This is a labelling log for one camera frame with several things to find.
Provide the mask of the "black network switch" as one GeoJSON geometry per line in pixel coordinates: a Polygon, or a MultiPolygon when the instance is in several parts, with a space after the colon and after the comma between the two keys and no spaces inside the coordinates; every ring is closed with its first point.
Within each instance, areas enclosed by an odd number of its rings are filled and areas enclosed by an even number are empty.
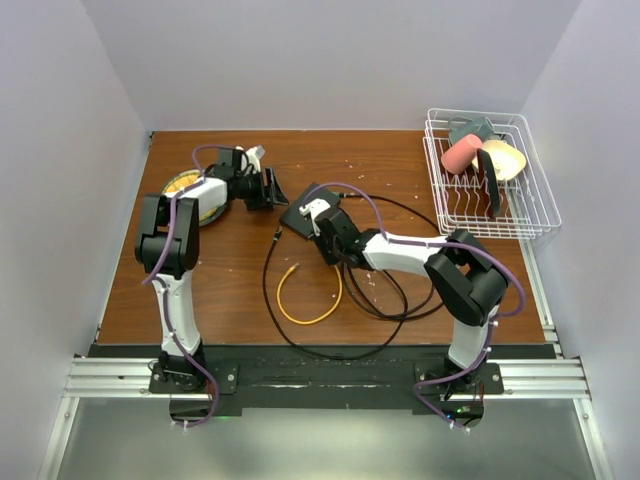
{"type": "Polygon", "coordinates": [[[327,204],[329,207],[336,207],[341,203],[337,194],[327,188],[320,188],[317,183],[311,183],[280,216],[280,225],[304,240],[313,239],[315,231],[312,222],[312,208],[307,205],[316,199],[322,200],[323,204],[327,204]]]}

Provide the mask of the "black cable teal plugs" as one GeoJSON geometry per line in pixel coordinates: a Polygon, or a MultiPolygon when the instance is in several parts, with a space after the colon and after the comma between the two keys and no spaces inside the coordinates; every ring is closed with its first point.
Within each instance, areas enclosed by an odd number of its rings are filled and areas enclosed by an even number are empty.
{"type": "MultiPolygon", "coordinates": [[[[357,194],[357,193],[342,193],[342,192],[333,192],[337,197],[341,198],[341,199],[347,199],[347,198],[358,198],[358,199],[363,199],[364,196],[363,194],[357,194]]],[[[417,216],[418,218],[424,220],[425,222],[427,222],[431,227],[433,227],[436,231],[439,232],[439,226],[429,217],[427,217],[425,214],[419,212],[418,210],[405,205],[399,201],[393,200],[391,198],[388,197],[384,197],[381,195],[369,195],[369,197],[372,200],[377,200],[377,201],[382,201],[382,202],[386,202],[392,205],[395,205],[397,207],[402,208],[403,210],[408,211],[409,213],[412,213],[414,216],[417,216]]]]}

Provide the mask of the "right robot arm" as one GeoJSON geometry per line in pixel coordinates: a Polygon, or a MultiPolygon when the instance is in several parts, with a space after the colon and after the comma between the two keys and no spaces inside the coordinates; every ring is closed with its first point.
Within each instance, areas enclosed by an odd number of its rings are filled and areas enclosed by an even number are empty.
{"type": "Polygon", "coordinates": [[[355,269],[399,271],[431,281],[444,307],[454,318],[445,377],[421,384],[447,383],[459,393],[481,380],[493,333],[492,321],[509,285],[507,274],[471,234],[458,231],[449,238],[394,235],[382,229],[359,230],[349,215],[323,200],[299,209],[310,221],[313,240],[329,262],[355,269]]]}

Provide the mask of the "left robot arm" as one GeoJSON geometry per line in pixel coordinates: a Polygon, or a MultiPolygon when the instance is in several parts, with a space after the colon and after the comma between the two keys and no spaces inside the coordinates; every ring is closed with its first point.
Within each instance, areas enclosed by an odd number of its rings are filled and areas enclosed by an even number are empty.
{"type": "Polygon", "coordinates": [[[213,384],[205,367],[192,295],[200,227],[217,219],[236,199],[249,211],[288,203],[274,170],[261,166],[264,154],[261,145],[249,149],[199,146],[192,152],[193,170],[177,175],[162,193],[148,194],[142,201],[134,255],[146,274],[142,283],[155,291],[162,323],[154,374],[185,392],[213,384]]]}

